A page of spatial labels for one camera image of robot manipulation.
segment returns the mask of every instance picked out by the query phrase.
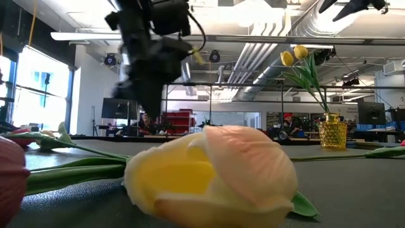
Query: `vase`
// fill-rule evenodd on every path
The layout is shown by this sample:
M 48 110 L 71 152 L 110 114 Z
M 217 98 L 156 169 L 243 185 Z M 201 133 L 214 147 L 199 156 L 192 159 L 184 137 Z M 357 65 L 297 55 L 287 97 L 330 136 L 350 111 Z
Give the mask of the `vase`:
M 340 122 L 338 113 L 325 113 L 325 121 L 320 123 L 319 135 L 322 148 L 346 148 L 347 124 Z

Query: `red hat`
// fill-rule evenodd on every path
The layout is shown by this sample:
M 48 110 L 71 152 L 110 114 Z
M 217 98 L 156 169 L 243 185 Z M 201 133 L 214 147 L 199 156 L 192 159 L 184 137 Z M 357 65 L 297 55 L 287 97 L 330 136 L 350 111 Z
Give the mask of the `red hat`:
M 287 118 L 287 117 L 292 117 L 292 114 L 291 113 L 284 113 L 283 118 Z

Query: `laboratory room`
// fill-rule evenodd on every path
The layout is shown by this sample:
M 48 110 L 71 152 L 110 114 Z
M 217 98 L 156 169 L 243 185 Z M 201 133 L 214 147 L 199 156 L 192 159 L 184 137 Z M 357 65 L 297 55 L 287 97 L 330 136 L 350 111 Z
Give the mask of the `laboratory room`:
M 1 0 L 0 227 L 405 227 L 403 0 Z

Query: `monitor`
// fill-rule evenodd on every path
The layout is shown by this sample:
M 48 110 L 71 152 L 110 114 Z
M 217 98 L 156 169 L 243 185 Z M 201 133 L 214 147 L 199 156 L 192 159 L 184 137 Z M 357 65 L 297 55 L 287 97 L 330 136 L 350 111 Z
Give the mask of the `monitor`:
M 358 102 L 359 124 L 384 125 L 385 107 L 383 103 Z
M 101 118 L 137 120 L 137 102 L 129 99 L 104 98 Z

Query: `gray table surface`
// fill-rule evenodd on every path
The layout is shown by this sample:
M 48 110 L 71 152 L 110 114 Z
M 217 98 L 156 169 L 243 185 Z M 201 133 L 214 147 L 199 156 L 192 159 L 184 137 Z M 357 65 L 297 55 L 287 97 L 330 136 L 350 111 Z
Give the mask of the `gray table surface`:
M 152 143 L 83 140 L 77 144 L 134 155 Z M 289 156 L 364 153 L 336 152 L 320 146 L 284 146 Z M 94 156 L 78 149 L 54 153 L 26 152 L 29 169 L 50 167 Z M 317 207 L 315 219 L 289 215 L 282 227 L 405 227 L 405 161 L 353 159 L 294 163 L 299 190 Z M 7 226 L 15 227 L 176 227 L 143 214 L 131 205 L 121 179 L 96 180 L 24 198 L 20 213 Z

